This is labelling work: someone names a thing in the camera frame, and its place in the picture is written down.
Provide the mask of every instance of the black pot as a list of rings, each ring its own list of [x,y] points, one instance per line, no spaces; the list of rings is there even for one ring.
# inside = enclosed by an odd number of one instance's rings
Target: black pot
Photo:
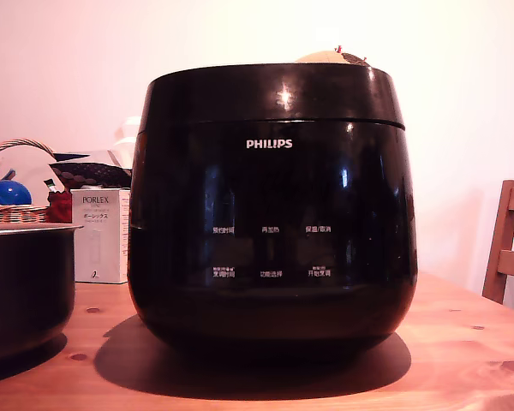
[[[0,360],[59,335],[75,303],[74,231],[0,224]]]
[[[149,86],[128,280],[158,337],[214,357],[354,354],[396,330],[416,275],[388,74],[261,64]]]

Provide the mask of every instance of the white box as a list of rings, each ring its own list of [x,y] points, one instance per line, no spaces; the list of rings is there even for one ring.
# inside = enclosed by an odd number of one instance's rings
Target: white box
[[[128,281],[129,190],[72,190],[75,280],[87,283]]]

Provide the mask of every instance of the red object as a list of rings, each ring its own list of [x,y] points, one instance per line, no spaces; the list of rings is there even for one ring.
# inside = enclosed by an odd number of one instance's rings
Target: red object
[[[72,223],[72,194],[68,191],[50,193],[50,206],[46,212],[48,223]]]

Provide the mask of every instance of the blue ball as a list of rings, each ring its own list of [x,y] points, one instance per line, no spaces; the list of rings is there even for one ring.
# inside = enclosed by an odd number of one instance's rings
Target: blue ball
[[[0,206],[31,204],[33,199],[27,188],[20,182],[0,181]]]

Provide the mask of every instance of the rice cooker lid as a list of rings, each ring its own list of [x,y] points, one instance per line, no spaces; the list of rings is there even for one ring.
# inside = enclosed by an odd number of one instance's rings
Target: rice cooker lid
[[[148,87],[140,132],[200,122],[343,120],[404,128],[390,75],[342,63],[249,64],[166,74]]]

